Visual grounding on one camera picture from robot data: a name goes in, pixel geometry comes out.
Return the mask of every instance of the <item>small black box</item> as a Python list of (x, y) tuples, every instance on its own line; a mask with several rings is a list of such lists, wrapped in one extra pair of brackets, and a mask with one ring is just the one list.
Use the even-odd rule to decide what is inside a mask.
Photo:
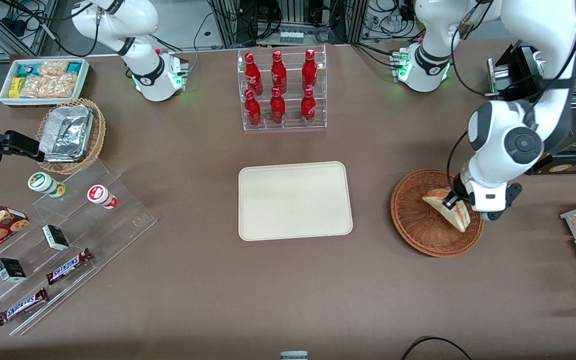
[(68, 250), (71, 246), (66, 240), (66, 236), (64, 236), (64, 231), (61, 228), (55, 225), (46, 225), (41, 230), (43, 230), (43, 237), (46, 238), (48, 242), (48, 246), (51, 248), (64, 251)]
[(1, 280), (9, 283), (20, 283), (26, 278), (19, 260), (6, 259), (4, 257), (0, 258), (0, 276)]

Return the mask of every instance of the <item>acrylic bottle rack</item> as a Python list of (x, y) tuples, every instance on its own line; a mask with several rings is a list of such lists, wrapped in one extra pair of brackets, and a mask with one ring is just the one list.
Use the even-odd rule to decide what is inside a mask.
[[(273, 81), (270, 69), (273, 66), (273, 51), (276, 48), (245, 48), (237, 53), (237, 78), (239, 85), (239, 102), (241, 103), (241, 118), (245, 131), (252, 132), (281, 132), (281, 131), (308, 131), (323, 130), (328, 125), (327, 112), (327, 59), (326, 47), (320, 46), (296, 46), (281, 47), (281, 57), (286, 66), (288, 80), (288, 91), (283, 94), (286, 104), (286, 119), (283, 125), (277, 125), (272, 119), (270, 109), (270, 99), (272, 98), (271, 89)], [(315, 107), (315, 120), (312, 125), (302, 125), (302, 98), (304, 98), (304, 89), (302, 89), (302, 66), (306, 60), (306, 50), (315, 51), (315, 63), (317, 64), (317, 84), (315, 86), (313, 97), (317, 103)], [(263, 94), (256, 96), (256, 100), (261, 107), (261, 126), (252, 127), (246, 116), (244, 103), (244, 91), (248, 88), (246, 82), (246, 61), (244, 55), (252, 53), (254, 62), (261, 71), (261, 82), (263, 85)]]

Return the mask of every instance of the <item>snickers bar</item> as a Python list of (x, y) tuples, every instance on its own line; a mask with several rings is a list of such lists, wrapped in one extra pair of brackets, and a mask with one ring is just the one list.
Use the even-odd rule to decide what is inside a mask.
[(90, 258), (92, 258), (92, 254), (90, 253), (90, 250), (86, 248), (82, 252), (78, 253), (77, 256), (66, 262), (66, 264), (59, 266), (55, 271), (46, 275), (46, 278), (48, 279), (48, 285), (55, 284), (57, 280), (70, 274), (71, 271), (77, 269), (81, 264), (84, 264)]
[(48, 292), (46, 292), (45, 288), (41, 288), (39, 292), (30, 296), (29, 298), (21, 301), (14, 307), (9, 308), (7, 311), (0, 312), (0, 326), (6, 324), (7, 322), (11, 321), (14, 317), (18, 316), (23, 312), (27, 312), (30, 308), (38, 305), (39, 303), (48, 302)]

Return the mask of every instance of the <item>red bottle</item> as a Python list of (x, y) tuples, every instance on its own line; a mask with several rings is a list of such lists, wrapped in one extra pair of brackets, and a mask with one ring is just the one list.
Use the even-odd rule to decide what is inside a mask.
[(278, 87), (282, 94), (288, 91), (288, 77), (286, 75), (286, 65), (282, 60), (282, 52), (277, 50), (272, 52), (272, 86)]
[(244, 107), (246, 109), (246, 116), (253, 128), (258, 128), (261, 126), (261, 108), (259, 103), (255, 98), (255, 94), (251, 89), (246, 89), (244, 92), (246, 96), (246, 102), (244, 102)]
[(261, 71), (255, 63), (254, 55), (249, 52), (244, 58), (246, 59), (246, 82), (248, 87), (254, 91), (254, 94), (261, 96), (264, 93), (264, 86), (261, 84)]
[(317, 85), (317, 64), (315, 63), (315, 50), (309, 48), (306, 50), (306, 61), (301, 68), (301, 87), (306, 91), (307, 88), (314, 88)]
[(311, 126), (315, 122), (315, 107), (317, 102), (313, 98), (313, 88), (307, 88), (303, 91), (301, 100), (301, 123), (304, 126)]
[(270, 109), (272, 109), (272, 121), (277, 125), (283, 125), (286, 121), (286, 101), (284, 101), (282, 92), (277, 86), (272, 88)]

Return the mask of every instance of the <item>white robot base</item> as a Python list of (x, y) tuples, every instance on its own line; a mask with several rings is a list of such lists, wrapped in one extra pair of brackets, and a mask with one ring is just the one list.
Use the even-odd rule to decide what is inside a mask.
[(390, 55), (390, 64), (397, 67), (392, 69), (392, 79), (396, 83), (406, 84), (414, 91), (431, 92), (446, 79), (450, 64), (446, 64), (443, 71), (437, 66), (437, 73), (428, 75), (426, 70), (417, 63), (415, 52), (418, 47), (418, 43), (413, 43), (409, 47), (402, 47), (398, 52)]
[(162, 53), (159, 55), (164, 61), (164, 71), (153, 84), (141, 84), (132, 76), (135, 87), (150, 101), (164, 101), (177, 92), (186, 90), (188, 82), (188, 62), (178, 57)]

